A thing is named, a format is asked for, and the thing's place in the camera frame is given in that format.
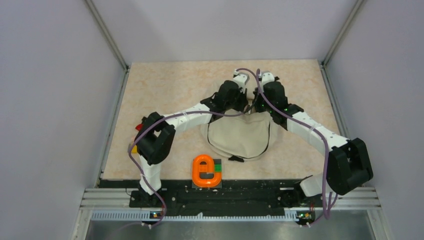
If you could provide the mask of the cream canvas student bag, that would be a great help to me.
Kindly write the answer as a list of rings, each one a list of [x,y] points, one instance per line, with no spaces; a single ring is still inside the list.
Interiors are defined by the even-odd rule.
[[[268,112],[221,117],[201,125],[200,133],[212,151],[242,162],[259,160],[282,136]]]

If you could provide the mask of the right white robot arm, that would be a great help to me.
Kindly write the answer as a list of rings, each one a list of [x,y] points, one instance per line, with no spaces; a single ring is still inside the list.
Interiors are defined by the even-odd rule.
[[[298,183],[293,200],[307,206],[318,194],[329,192],[345,195],[374,177],[366,143],[360,138],[348,139],[313,120],[303,108],[288,102],[283,85],[277,80],[260,80],[254,92],[256,107],[268,112],[272,120],[324,156],[320,174]]]

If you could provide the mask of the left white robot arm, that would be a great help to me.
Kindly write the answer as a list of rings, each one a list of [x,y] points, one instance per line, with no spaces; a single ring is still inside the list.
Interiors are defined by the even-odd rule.
[[[170,153],[175,135],[228,117],[229,110],[241,115],[248,105],[246,85],[247,80],[226,80],[212,96],[193,107],[168,115],[153,112],[142,119],[133,145],[139,155],[136,165],[141,173],[141,200],[147,206],[154,207],[160,202],[161,164]]]

